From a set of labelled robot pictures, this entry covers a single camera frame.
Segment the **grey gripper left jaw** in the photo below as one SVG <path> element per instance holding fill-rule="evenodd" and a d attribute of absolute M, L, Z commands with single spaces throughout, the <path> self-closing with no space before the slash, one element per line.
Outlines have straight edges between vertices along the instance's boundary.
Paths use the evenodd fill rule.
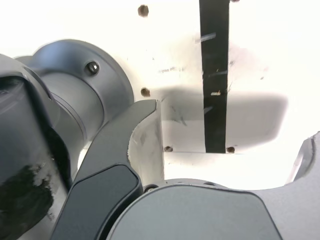
<path fill-rule="evenodd" d="M 93 139 L 53 229 L 53 240 L 105 239 L 121 213 L 164 179 L 161 105 L 133 103 Z"/>

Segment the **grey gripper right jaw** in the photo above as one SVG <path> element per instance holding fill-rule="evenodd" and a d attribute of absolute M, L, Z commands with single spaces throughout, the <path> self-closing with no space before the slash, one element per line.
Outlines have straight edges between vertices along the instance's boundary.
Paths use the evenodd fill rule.
<path fill-rule="evenodd" d="M 291 183 L 262 190 L 174 184 L 135 200 L 109 240 L 317 240 L 320 237 L 320 136 Z"/>

